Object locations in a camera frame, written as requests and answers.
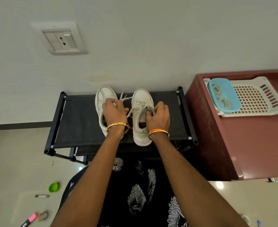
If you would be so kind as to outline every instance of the bangle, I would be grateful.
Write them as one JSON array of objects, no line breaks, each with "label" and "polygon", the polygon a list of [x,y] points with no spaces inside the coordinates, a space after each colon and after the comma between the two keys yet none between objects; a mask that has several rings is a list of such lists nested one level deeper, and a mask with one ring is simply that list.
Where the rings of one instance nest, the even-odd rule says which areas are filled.
[{"label": "bangle", "polygon": [[111,125],[109,125],[107,128],[106,128],[106,132],[108,132],[108,129],[111,127],[111,126],[115,126],[115,125],[123,125],[123,126],[126,126],[127,129],[126,131],[124,131],[124,133],[127,133],[128,130],[129,130],[129,127],[126,123],[123,123],[123,122],[116,122],[116,123],[112,123]]},{"label": "bangle", "polygon": [[152,138],[150,137],[150,135],[151,135],[152,133],[159,132],[159,131],[160,131],[160,132],[166,133],[167,136],[170,137],[170,134],[169,134],[166,130],[163,130],[163,129],[153,129],[153,130],[151,130],[151,131],[148,133],[148,138],[149,138],[149,140],[152,140]]}]

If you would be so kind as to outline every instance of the pink marker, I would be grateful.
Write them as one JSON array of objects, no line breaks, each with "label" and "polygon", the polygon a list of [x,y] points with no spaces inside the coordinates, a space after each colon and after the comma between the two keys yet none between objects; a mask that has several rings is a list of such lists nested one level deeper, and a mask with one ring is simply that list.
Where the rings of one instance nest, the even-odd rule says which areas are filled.
[{"label": "pink marker", "polygon": [[25,221],[20,227],[26,227],[28,226],[31,222],[33,222],[36,218],[38,217],[38,213],[33,213],[31,217],[27,221]]}]

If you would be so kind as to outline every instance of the maroon table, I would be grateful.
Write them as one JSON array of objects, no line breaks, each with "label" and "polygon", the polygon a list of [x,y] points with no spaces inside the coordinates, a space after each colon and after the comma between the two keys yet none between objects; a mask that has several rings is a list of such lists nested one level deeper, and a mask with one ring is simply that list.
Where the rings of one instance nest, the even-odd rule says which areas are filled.
[{"label": "maroon table", "polygon": [[198,137],[191,162],[208,180],[278,177],[278,115],[223,118],[217,115],[204,78],[268,78],[278,93],[278,70],[198,74],[186,102]]}]

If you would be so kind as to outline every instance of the green bowl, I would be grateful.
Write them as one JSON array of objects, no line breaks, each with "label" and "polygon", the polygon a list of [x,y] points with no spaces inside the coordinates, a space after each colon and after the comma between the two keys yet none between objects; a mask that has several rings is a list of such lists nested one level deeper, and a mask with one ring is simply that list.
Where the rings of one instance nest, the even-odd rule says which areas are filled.
[{"label": "green bowl", "polygon": [[53,193],[53,192],[58,191],[58,190],[59,190],[59,186],[60,186],[60,183],[59,183],[59,182],[52,183],[52,184],[49,186],[49,192],[50,192],[50,193]]}]

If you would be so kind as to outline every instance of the blue object on floor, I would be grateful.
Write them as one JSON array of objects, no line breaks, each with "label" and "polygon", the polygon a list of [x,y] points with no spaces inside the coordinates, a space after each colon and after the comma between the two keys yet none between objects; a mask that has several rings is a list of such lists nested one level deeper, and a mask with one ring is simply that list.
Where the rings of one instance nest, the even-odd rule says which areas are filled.
[{"label": "blue object on floor", "polygon": [[[218,85],[221,88],[220,95],[216,96],[217,90],[213,89],[214,85]],[[225,78],[214,78],[208,82],[207,85],[209,94],[213,100],[214,105],[225,114],[229,114],[235,111],[239,111],[242,107],[239,97],[231,84],[231,82]],[[224,98],[230,103],[230,109],[225,109],[224,102],[219,104],[218,98]]]}]

